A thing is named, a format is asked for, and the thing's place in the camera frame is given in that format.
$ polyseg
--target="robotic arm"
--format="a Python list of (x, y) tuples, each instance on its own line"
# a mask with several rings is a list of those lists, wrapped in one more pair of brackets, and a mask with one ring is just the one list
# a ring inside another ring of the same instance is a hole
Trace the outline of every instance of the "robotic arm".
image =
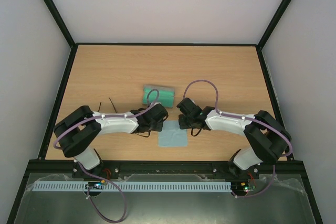
[(181, 129), (222, 130), (247, 137), (251, 147), (238, 150), (229, 161), (229, 170), (237, 177), (253, 165), (262, 162), (275, 164), (287, 148), (281, 136), (246, 118), (262, 121), (291, 141), (289, 133), (266, 111), (255, 115), (228, 112), (219, 115), (214, 107), (207, 106), (202, 110), (189, 98), (184, 98), (177, 108), (182, 112), (178, 117)]
[(56, 124), (54, 133), (60, 137), (76, 124), (92, 119), (69, 131), (58, 142), (65, 157), (73, 157), (86, 170), (92, 170), (102, 163), (96, 151), (89, 146), (96, 136), (116, 132), (148, 132), (149, 136), (151, 131), (162, 131), (163, 122), (168, 118), (167, 110), (161, 104), (155, 104), (141, 114), (143, 110), (145, 109), (140, 108), (122, 114), (104, 114), (91, 111), (89, 106), (81, 106)]

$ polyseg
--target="gray wall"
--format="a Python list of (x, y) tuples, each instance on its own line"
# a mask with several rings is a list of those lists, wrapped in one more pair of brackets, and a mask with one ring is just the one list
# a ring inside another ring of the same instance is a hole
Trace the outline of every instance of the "gray wall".
[(336, 0), (293, 0), (264, 56), (296, 159), (325, 223), (335, 223)]
[(43, 0), (0, 0), (0, 223), (37, 157), (69, 51)]
[(258, 43), (281, 0), (54, 0), (77, 42)]

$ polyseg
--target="green object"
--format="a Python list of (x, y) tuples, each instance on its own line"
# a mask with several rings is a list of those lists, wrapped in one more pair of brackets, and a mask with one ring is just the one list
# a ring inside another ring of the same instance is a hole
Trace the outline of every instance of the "green object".
[[(173, 88), (154, 86), (154, 85), (144, 85), (143, 86), (143, 98), (142, 104), (147, 105), (147, 95), (152, 89), (158, 89), (159, 91), (159, 99), (157, 100), (164, 107), (172, 108), (174, 105), (174, 96), (175, 90)], [(152, 103), (157, 96), (157, 93), (153, 91), (149, 95), (149, 102)]]

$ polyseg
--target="wooden tabletop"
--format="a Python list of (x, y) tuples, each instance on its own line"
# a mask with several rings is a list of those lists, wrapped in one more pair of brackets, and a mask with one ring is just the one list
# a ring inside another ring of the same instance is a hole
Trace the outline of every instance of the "wooden tabletop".
[[(175, 89), (174, 107), (168, 120), (178, 120), (176, 105), (186, 86), (197, 79), (213, 82), (223, 111), (273, 114), (255, 47), (228, 46), (93, 46), (78, 47), (57, 122), (82, 105), (114, 113), (144, 107), (143, 85)], [(201, 108), (214, 106), (215, 91), (207, 83), (190, 87), (187, 97)], [(249, 146), (244, 136), (224, 131), (202, 131), (190, 136), (187, 147), (159, 147), (158, 133), (149, 138), (113, 133), (98, 136), (91, 146), (102, 159), (142, 161), (227, 161)], [(49, 145), (46, 159), (66, 159)]]

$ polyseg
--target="light blue cloth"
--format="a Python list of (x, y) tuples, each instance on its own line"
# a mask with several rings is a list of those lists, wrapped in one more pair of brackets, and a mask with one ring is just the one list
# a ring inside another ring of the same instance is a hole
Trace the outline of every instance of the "light blue cloth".
[(188, 145), (187, 130), (180, 130), (178, 121), (163, 122), (159, 132), (159, 147), (186, 147)]

